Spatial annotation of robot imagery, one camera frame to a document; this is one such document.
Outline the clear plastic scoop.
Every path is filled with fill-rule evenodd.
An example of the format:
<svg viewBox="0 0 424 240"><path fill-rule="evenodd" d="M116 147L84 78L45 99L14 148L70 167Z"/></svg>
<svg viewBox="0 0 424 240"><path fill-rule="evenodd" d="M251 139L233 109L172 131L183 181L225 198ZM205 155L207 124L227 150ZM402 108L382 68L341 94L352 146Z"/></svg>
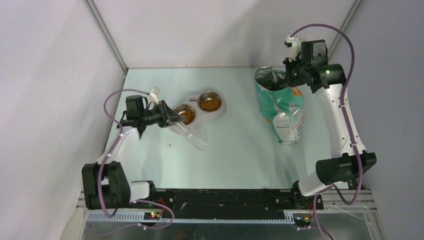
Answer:
<svg viewBox="0 0 424 240"><path fill-rule="evenodd" d="M200 128L190 128L185 124L177 123L176 126L182 131L186 140L200 151L205 151L209 143L207 131Z"/></svg>

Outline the teal pet food bag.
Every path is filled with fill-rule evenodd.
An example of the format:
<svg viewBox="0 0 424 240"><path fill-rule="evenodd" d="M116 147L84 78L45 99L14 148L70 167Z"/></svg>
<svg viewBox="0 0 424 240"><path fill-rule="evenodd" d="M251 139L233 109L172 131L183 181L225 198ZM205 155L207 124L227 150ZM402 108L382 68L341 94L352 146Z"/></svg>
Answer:
<svg viewBox="0 0 424 240"><path fill-rule="evenodd" d="M297 87L289 86L286 73L271 66L254 73L260 114L283 144L298 143L305 120L305 99Z"/></svg>

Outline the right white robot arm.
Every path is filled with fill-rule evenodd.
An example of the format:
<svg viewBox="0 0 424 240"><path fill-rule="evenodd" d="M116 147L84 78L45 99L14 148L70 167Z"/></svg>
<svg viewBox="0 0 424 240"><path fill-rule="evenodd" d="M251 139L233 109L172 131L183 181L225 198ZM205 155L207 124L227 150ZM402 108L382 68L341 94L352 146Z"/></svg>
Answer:
<svg viewBox="0 0 424 240"><path fill-rule="evenodd" d="M328 63L325 40L288 36L284 44L290 49L283 61L285 78L291 87L310 87L324 115L330 140L331 158L317 161L315 172L298 181L298 191L290 196L295 208L304 209L312 195L333 184L358 180L377 162L377 157L366 150L359 137L349 106L344 68Z"/></svg>

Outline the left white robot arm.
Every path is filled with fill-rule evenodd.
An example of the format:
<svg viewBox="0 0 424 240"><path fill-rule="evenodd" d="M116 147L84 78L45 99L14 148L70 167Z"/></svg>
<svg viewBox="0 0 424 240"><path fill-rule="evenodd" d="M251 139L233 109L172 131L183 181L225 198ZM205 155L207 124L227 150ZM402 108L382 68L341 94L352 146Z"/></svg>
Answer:
<svg viewBox="0 0 424 240"><path fill-rule="evenodd" d="M119 120L118 133L109 150L97 162L85 164L81 170L84 201L89 210L124 209L137 200L145 208L153 208L158 194L151 181L127 178L124 167L132 145L139 141L148 126L167 128L184 121L165 101L154 97L131 95Z"/></svg>

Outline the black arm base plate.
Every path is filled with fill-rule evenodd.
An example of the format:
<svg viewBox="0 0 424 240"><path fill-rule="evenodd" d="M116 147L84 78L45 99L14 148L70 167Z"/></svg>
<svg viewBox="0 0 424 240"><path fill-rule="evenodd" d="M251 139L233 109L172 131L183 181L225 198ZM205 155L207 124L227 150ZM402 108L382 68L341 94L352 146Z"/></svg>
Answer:
<svg viewBox="0 0 424 240"><path fill-rule="evenodd" d="M149 196L150 203L131 203L129 209L156 208L164 204L163 217L176 220L287 220L288 211L323 210L321 197L301 196L289 189L157 189Z"/></svg>

